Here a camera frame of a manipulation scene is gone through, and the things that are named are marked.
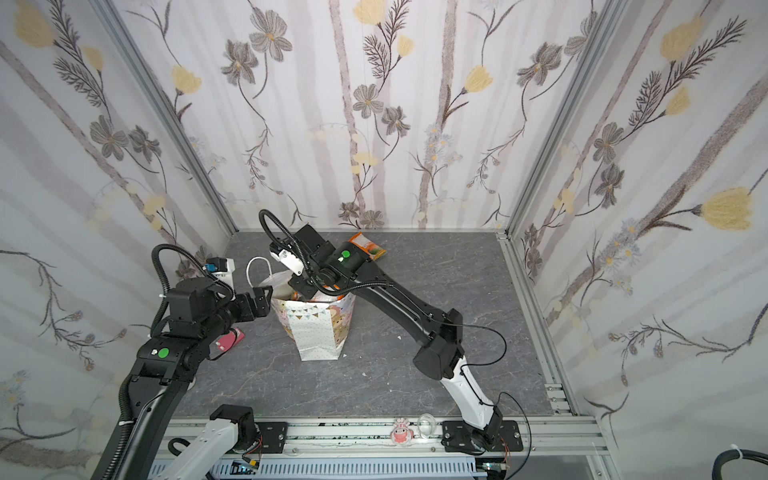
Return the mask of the white cartoon paper bag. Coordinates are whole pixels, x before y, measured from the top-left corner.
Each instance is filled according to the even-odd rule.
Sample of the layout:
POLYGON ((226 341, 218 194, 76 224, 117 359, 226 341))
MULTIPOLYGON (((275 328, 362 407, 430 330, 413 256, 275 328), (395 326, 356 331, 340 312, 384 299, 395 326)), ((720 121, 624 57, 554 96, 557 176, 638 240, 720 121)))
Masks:
POLYGON ((293 340, 302 361, 338 360, 348 338, 355 297, 352 294, 329 297, 317 293, 310 300, 300 299, 288 285, 290 270, 275 272, 270 261, 252 257, 245 267, 251 287, 271 287, 271 311, 293 340))

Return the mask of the orange mango snack packet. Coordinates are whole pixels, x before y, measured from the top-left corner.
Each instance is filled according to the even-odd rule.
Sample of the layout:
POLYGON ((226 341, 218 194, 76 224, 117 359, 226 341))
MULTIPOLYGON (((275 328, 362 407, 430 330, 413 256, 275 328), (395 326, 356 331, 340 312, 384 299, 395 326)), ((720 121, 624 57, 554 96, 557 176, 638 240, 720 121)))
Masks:
POLYGON ((377 261, 386 254, 385 248, 370 240, 362 232, 358 232, 352 236, 349 239, 349 242, 365 251, 373 261, 377 261))

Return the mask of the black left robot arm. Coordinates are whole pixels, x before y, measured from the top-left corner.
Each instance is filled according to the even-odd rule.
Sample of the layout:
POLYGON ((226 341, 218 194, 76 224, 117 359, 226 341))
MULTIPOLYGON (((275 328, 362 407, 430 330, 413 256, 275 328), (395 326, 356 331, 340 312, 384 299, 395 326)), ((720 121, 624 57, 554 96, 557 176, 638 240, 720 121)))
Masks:
POLYGON ((120 385, 120 415, 94 479, 145 479, 199 366, 213 359, 211 345, 234 324, 263 318, 271 310, 272 287, 238 294, 216 276, 216 268, 224 264, 221 257, 202 264, 187 250, 165 243, 153 248, 151 261, 162 286, 161 305, 149 339, 120 385), (160 260, 166 250, 186 257, 200 275, 171 286, 160 260))

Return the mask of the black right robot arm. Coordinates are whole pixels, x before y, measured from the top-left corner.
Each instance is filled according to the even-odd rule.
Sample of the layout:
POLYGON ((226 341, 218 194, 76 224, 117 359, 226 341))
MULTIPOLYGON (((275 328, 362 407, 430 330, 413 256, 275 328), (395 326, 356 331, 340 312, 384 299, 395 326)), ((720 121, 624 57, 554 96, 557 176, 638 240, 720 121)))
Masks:
POLYGON ((500 402, 486 396, 474 378, 474 365, 462 345, 468 326, 457 310, 444 311, 421 300, 350 241, 334 246, 309 225, 292 233, 267 209, 259 211, 258 219, 271 241, 272 257, 290 271, 288 284, 301 299, 352 294, 394 320, 417 342, 415 367, 441 383, 461 414, 443 435, 446 451, 474 456, 496 449, 531 451, 531 444, 513 442, 500 402))

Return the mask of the pink eraser block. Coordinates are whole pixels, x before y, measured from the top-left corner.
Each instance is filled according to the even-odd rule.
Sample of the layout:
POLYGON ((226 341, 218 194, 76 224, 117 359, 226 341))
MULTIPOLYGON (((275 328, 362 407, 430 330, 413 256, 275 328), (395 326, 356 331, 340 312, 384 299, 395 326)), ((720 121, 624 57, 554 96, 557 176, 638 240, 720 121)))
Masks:
POLYGON ((219 353, 226 353, 234 348, 244 338, 245 334, 239 328, 234 327, 231 328, 227 334, 219 337, 215 341, 214 346, 219 353))

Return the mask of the clear glass ornament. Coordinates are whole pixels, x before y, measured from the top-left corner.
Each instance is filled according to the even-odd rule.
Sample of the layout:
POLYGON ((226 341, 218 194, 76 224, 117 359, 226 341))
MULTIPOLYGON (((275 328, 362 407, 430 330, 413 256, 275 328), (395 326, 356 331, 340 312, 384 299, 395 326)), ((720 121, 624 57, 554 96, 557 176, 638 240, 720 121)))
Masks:
POLYGON ((435 433, 437 421, 431 414, 424 413, 418 418, 416 428, 418 436, 427 439, 435 433))

